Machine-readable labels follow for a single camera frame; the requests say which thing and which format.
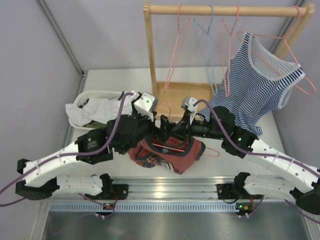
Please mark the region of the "red tank top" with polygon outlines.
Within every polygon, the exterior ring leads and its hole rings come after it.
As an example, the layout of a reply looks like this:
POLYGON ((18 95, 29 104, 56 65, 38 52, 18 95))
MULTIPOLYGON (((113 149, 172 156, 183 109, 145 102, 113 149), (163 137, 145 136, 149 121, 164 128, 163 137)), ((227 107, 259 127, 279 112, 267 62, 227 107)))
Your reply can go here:
POLYGON ((176 174, 183 174, 204 154, 206 145, 195 138, 190 143, 184 143, 170 137, 164 144, 179 147, 182 152, 157 147, 153 144, 163 144, 151 137, 145 137, 137 147, 128 151, 128 155, 137 165, 144 168, 163 166, 176 174))

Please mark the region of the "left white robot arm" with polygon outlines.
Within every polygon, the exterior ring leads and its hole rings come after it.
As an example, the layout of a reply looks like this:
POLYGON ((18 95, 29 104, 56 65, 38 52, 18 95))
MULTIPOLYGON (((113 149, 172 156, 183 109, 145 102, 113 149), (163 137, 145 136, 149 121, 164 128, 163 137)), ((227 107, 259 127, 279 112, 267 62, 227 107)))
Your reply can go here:
POLYGON ((45 158, 20 159, 17 171, 22 178, 15 184, 15 193, 32 201, 71 193, 107 199, 114 193, 113 181, 107 173, 79 177, 69 172, 110 161, 114 152, 124 155, 145 137, 161 136, 162 129, 148 117, 122 115, 119 120, 110 120, 105 127, 90 130, 45 158))

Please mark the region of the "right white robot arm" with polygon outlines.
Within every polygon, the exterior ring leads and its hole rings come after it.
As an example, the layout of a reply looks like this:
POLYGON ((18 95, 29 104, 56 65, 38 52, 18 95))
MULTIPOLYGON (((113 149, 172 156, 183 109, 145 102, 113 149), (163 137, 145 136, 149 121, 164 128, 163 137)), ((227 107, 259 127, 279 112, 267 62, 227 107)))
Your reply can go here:
POLYGON ((314 215, 320 213, 320 170, 305 165, 266 144, 255 134, 235 124, 235 116, 225 107, 210 110, 209 120, 195 120, 195 114, 185 108, 182 119, 175 124, 171 135, 183 140, 192 137, 220 139, 226 153, 256 163, 276 174, 254 175, 240 172, 227 192, 219 194, 239 200, 249 196, 268 196, 294 203, 298 208, 314 215))

